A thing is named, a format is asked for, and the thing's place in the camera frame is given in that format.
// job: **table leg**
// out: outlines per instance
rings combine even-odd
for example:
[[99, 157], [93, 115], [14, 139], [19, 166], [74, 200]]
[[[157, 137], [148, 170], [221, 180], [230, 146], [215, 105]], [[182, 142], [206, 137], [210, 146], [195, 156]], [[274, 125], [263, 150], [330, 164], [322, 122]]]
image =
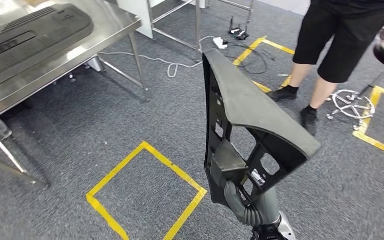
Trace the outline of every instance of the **table leg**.
[[136, 48], [136, 39], [134, 38], [133, 32], [129, 33], [128, 35], [130, 37], [131, 48], [133, 50], [134, 59], [136, 60], [137, 71], [139, 72], [139, 78], [140, 78], [140, 82], [142, 83], [142, 88], [143, 88], [143, 92], [145, 94], [145, 99], [148, 101], [149, 100], [149, 90], [148, 90], [147, 82], [143, 78], [142, 68], [140, 67], [139, 54], [137, 53], [137, 48]]
[[148, 12], [149, 12], [149, 18], [151, 19], [151, 28], [153, 29], [155, 27], [154, 23], [153, 23], [153, 14], [152, 14], [152, 7], [151, 7], [151, 2], [150, 0], [147, 0], [147, 3], [148, 5]]
[[199, 40], [201, 39], [200, 35], [200, 26], [201, 26], [201, 9], [199, 7], [199, 0], [195, 0], [196, 4], [196, 24], [195, 24], [195, 37], [196, 37], [196, 50], [201, 52], [201, 48], [199, 47]]
[[11, 162], [17, 167], [18, 170], [8, 166], [4, 162], [0, 161], [0, 169], [4, 171], [8, 171], [13, 175], [17, 175], [18, 177], [29, 180], [32, 184], [37, 183], [39, 186], [46, 188], [47, 184], [43, 183], [42, 181], [39, 181], [37, 179], [34, 179], [28, 171], [25, 169], [25, 167], [22, 166], [22, 164], [17, 161], [14, 156], [11, 154], [11, 152], [3, 145], [3, 143], [0, 141], [0, 149], [5, 153], [5, 155], [11, 160]]
[[253, 11], [253, 7], [254, 7], [254, 0], [251, 0], [251, 5], [249, 6], [250, 9], [248, 14], [248, 19], [246, 20], [246, 25], [251, 22], [251, 14]]
[[17, 169], [14, 169], [13, 167], [2, 162], [1, 160], [0, 160], [0, 169], [18, 177], [18, 178], [21, 178], [25, 181], [28, 181], [31, 184], [36, 184], [38, 187], [40, 187], [42, 189], [45, 189], [48, 186], [48, 184], [33, 178], [32, 176], [28, 175], [26, 172], [22, 173], [22, 172], [18, 171]]

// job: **yellow tape square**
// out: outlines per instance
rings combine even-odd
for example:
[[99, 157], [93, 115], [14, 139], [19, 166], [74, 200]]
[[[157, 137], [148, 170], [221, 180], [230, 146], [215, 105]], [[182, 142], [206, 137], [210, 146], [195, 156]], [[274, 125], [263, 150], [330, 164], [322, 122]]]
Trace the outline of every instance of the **yellow tape square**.
[[[380, 86], [375, 86], [370, 96], [370, 100], [373, 103], [374, 107], [377, 107], [377, 104], [379, 103], [382, 94], [384, 94], [384, 88]], [[368, 126], [370, 125], [370, 120], [370, 117], [364, 119], [358, 130], [353, 132], [353, 135], [384, 151], [384, 143], [381, 143], [380, 141], [366, 135]]]
[[[245, 60], [245, 58], [252, 52], [252, 50], [254, 50], [260, 43], [265, 43], [265, 44], [268, 44], [270, 46], [273, 46], [275, 48], [278, 48], [282, 51], [285, 51], [289, 54], [295, 54], [295, 51], [292, 50], [292, 49], [289, 49], [285, 46], [282, 46], [280, 44], [277, 44], [275, 42], [272, 42], [270, 40], [267, 40], [266, 39], [267, 36], [264, 36], [264, 37], [260, 37], [258, 39], [256, 39], [251, 45], [249, 45], [248, 49], [244, 50], [242, 54], [240, 54], [234, 61], [233, 61], [233, 65], [240, 65], [241, 62], [243, 62], [243, 60]], [[290, 82], [290, 75], [283, 81], [283, 83], [280, 85], [281, 87], [285, 87], [287, 86], [287, 84], [289, 84]], [[256, 81], [252, 81], [257, 87], [259, 87], [259, 89], [265, 93], [268, 93], [269, 91], [271, 91], [270, 88], [260, 84], [259, 82], [256, 82]]]
[[115, 221], [115, 219], [106, 211], [103, 205], [94, 197], [94, 195], [102, 189], [102, 187], [107, 184], [123, 167], [125, 167], [140, 151], [143, 149], [150, 152], [154, 157], [156, 157], [160, 162], [173, 170], [179, 177], [189, 183], [194, 187], [198, 193], [195, 195], [193, 200], [189, 203], [180, 217], [176, 222], [171, 226], [170, 230], [165, 234], [164, 240], [171, 240], [174, 238], [176, 233], [180, 230], [181, 226], [190, 216], [192, 211], [196, 208], [199, 202], [202, 200], [206, 194], [206, 190], [197, 184], [187, 173], [185, 173], [178, 166], [173, 164], [168, 158], [158, 152], [154, 147], [152, 147], [147, 142], [143, 141], [139, 146], [136, 147], [125, 159], [123, 159], [114, 169], [112, 169], [105, 177], [102, 178], [88, 193], [86, 193], [87, 202], [106, 220], [108, 225], [118, 234], [121, 239], [128, 240], [128, 235], [126, 231], [120, 226], [120, 224]]

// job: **black shorts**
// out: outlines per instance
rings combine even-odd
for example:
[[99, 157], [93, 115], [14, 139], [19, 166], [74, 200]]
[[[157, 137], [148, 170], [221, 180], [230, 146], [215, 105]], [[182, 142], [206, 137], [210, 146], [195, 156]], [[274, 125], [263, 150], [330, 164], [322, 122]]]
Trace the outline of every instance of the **black shorts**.
[[383, 25], [384, 11], [351, 16], [315, 1], [302, 21], [293, 62], [317, 64], [320, 52], [334, 35], [318, 74], [328, 82], [344, 83]]

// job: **metal chair base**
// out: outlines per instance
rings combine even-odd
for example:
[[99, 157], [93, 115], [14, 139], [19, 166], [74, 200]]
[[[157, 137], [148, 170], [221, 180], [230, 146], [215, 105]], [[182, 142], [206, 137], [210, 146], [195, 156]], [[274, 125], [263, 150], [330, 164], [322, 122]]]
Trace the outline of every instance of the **metal chair base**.
[[327, 101], [333, 101], [337, 108], [331, 114], [327, 114], [328, 119], [333, 119], [335, 114], [341, 112], [353, 119], [371, 118], [376, 112], [376, 107], [366, 96], [360, 96], [357, 91], [342, 89], [331, 95]]

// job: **black cable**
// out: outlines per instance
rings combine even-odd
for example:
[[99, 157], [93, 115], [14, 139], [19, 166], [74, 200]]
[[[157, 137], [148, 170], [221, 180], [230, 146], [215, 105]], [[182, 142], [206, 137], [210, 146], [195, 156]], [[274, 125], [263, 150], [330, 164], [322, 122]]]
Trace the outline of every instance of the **black cable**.
[[[241, 44], [241, 43], [237, 43], [237, 42], [228, 42], [228, 45], [229, 46], [235, 46], [235, 47], [240, 47], [240, 48], [245, 48], [245, 49], [249, 49], [251, 50], [251, 53], [255, 54], [256, 56], [259, 56], [261, 58], [261, 61], [262, 61], [262, 64], [263, 64], [263, 70], [262, 71], [259, 71], [259, 72], [252, 72], [252, 71], [249, 71], [247, 69], [248, 66], [251, 66], [251, 65], [254, 65], [255, 63], [257, 63], [257, 61], [254, 61], [254, 62], [250, 62], [248, 64], [243, 64], [242, 62], [240, 63], [240, 65], [238, 65], [238, 67], [241, 67], [243, 68], [243, 70], [248, 73], [248, 74], [251, 74], [251, 75], [259, 75], [259, 74], [263, 74], [263, 73], [266, 73], [267, 72], [267, 69], [268, 69], [268, 66], [267, 66], [267, 61], [265, 59], [265, 57], [268, 57], [270, 58], [272, 61], [275, 61], [275, 57], [269, 53], [267, 50], [263, 49], [263, 53], [255, 50], [255, 49], [252, 49], [250, 48], [249, 46], [245, 45], [245, 44]], [[237, 57], [235, 56], [228, 56], [229, 54], [229, 47], [227, 48], [227, 54], [226, 54], [226, 58], [231, 58], [231, 59], [236, 59]]]

